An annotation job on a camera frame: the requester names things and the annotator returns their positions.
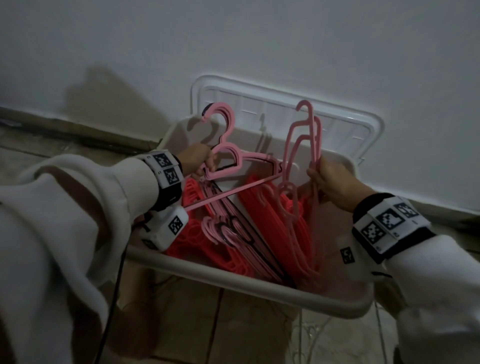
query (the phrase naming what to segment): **bin lid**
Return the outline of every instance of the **bin lid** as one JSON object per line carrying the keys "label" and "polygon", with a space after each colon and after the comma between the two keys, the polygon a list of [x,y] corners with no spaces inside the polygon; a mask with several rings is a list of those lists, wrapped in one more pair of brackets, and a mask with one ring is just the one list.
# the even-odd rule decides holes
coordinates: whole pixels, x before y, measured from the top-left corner
{"label": "bin lid", "polygon": [[[376,115],[307,95],[295,95],[213,75],[201,76],[192,85],[193,113],[201,114],[212,102],[226,102],[235,112],[237,128],[257,130],[279,139],[287,137],[294,121],[307,118],[305,110],[295,111],[302,99],[312,103],[314,114],[322,122],[322,149],[348,156],[357,164],[363,161],[365,152],[384,130],[383,120]],[[304,133],[308,133],[307,127],[296,128],[292,140]]]}

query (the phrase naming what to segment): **person's right hand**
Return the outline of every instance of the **person's right hand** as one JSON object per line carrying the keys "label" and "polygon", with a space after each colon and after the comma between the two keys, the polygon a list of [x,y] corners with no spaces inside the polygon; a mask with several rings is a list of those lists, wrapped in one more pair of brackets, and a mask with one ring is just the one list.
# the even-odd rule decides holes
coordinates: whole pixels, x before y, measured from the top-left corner
{"label": "person's right hand", "polygon": [[353,176],[342,164],[330,163],[320,158],[317,168],[307,169],[314,185],[342,210],[353,212],[366,197],[376,193]]}

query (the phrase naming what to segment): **floor tile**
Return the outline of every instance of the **floor tile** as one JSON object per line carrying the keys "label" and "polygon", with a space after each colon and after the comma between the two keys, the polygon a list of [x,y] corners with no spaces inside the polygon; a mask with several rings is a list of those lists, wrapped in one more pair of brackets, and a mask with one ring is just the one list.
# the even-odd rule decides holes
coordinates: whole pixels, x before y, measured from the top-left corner
{"label": "floor tile", "polygon": [[93,162],[98,163],[101,166],[113,166],[114,164],[120,162],[127,157],[124,154],[119,154],[99,148],[90,148],[77,143],[70,143],[66,147],[64,153],[78,154],[80,156],[91,159]]}
{"label": "floor tile", "polygon": [[160,310],[155,356],[205,363],[220,288],[172,276],[155,289]]}
{"label": "floor tile", "polygon": [[382,330],[382,337],[384,339],[387,363],[393,364],[393,352],[395,347],[398,345],[396,322],[388,312],[386,312],[380,305],[378,306],[378,315],[380,317],[380,327]]}
{"label": "floor tile", "polygon": [[300,309],[225,290],[209,364],[298,363]]}
{"label": "floor tile", "polygon": [[44,159],[44,157],[0,148],[0,185],[14,183],[15,178],[23,170]]}
{"label": "floor tile", "polygon": [[69,141],[32,134],[20,129],[7,128],[0,146],[26,153],[53,157],[65,153]]}
{"label": "floor tile", "polygon": [[375,306],[345,320],[302,311],[301,364],[384,364]]}

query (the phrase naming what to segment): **hand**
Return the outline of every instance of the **hand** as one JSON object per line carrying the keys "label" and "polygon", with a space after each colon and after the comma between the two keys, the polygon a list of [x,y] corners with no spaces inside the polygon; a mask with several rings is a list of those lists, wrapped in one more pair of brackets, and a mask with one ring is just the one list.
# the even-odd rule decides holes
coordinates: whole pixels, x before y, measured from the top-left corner
{"label": "hand", "polygon": [[308,168],[307,174],[330,201],[348,212],[353,212],[364,198],[376,193],[357,180],[345,166],[330,163],[325,158],[320,158],[316,170]]}
{"label": "hand", "polygon": [[182,168],[183,176],[202,177],[204,171],[200,166],[205,163],[206,167],[211,171],[215,171],[215,155],[209,146],[201,143],[193,144],[177,155]]}

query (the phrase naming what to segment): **stack of hangers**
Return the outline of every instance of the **stack of hangers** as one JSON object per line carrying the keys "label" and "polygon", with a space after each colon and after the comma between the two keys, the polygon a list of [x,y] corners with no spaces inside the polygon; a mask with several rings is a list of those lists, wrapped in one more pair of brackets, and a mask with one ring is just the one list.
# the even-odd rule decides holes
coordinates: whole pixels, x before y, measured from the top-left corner
{"label": "stack of hangers", "polygon": [[[320,158],[320,120],[313,116],[308,101],[298,103],[297,110],[302,106],[308,109],[308,119],[297,121],[290,127],[282,162],[271,155],[242,151],[227,141],[235,125],[235,116],[229,105],[214,103],[205,108],[203,122],[219,113],[227,123],[225,133],[212,151],[229,152],[234,164],[215,172],[205,169],[205,181],[201,183],[187,180],[182,205],[189,213],[190,221],[166,254],[202,263],[205,263],[202,259],[206,259],[224,270],[290,286],[314,286],[318,290],[324,285],[319,273],[322,266],[321,249],[317,248],[319,242],[312,241],[302,204],[298,202],[297,187],[289,181],[292,161],[303,140],[310,141],[311,166]],[[309,127],[309,134],[299,136],[288,155],[293,130],[301,125]],[[269,163],[273,173],[266,178],[249,176],[243,186],[221,191],[213,180],[237,172],[244,160]],[[275,186],[271,181],[278,178],[281,181]],[[232,194],[239,194],[262,235],[228,199]],[[312,201],[318,203],[316,192]],[[204,212],[195,216],[193,210],[202,206]]]}

